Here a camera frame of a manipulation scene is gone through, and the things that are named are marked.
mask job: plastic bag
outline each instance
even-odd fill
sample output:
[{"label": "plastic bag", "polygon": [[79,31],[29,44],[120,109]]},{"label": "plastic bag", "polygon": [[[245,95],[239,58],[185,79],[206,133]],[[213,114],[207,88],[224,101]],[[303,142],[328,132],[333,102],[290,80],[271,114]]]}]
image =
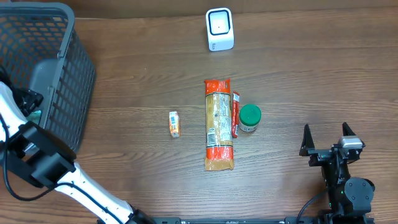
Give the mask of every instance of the plastic bag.
[{"label": "plastic bag", "polygon": [[225,81],[205,80],[206,170],[234,169],[231,129],[231,87]]}]

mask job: wooden table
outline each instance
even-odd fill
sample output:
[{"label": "wooden table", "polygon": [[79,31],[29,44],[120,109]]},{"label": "wooden table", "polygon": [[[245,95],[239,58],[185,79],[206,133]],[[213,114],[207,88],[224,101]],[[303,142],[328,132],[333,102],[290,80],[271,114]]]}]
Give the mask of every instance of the wooden table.
[{"label": "wooden table", "polygon": [[[303,127],[328,148],[346,121],[366,143],[352,176],[376,185],[371,216],[398,222],[398,8],[233,15],[233,50],[209,53],[204,16],[77,21],[96,65],[78,154],[82,168],[153,216],[283,218],[324,189],[299,156]],[[205,172],[204,79],[231,78],[241,105],[262,110],[234,141],[235,170]],[[169,133],[177,110],[182,137]],[[32,189],[11,175],[21,195]],[[18,202],[1,184],[0,223],[94,223],[52,192]],[[306,215],[327,208],[327,200]]]}]

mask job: small carton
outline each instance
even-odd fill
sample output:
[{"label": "small carton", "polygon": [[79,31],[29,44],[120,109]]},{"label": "small carton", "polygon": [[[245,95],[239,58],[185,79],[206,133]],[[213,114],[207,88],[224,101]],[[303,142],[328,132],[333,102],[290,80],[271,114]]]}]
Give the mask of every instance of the small carton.
[{"label": "small carton", "polygon": [[181,135],[180,129],[180,117],[176,111],[172,111],[169,113],[169,127],[170,134],[173,138],[178,138]]}]

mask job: red snack stick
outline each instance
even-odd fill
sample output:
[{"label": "red snack stick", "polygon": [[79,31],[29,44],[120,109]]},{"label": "red snack stick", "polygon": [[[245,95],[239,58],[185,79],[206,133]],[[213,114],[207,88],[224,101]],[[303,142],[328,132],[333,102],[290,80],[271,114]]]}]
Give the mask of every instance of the red snack stick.
[{"label": "red snack stick", "polygon": [[238,92],[233,92],[233,104],[232,104],[232,137],[238,137],[238,124],[239,124],[239,98]]}]

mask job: white cube speaker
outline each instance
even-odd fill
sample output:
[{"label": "white cube speaker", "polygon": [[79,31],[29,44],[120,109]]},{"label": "white cube speaker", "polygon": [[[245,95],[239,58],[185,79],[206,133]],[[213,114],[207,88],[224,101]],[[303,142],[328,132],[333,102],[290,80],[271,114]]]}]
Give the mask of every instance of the white cube speaker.
[{"label": "white cube speaker", "polygon": [[234,47],[234,27],[229,9],[210,9],[206,13],[207,37],[211,51],[229,50]]}]

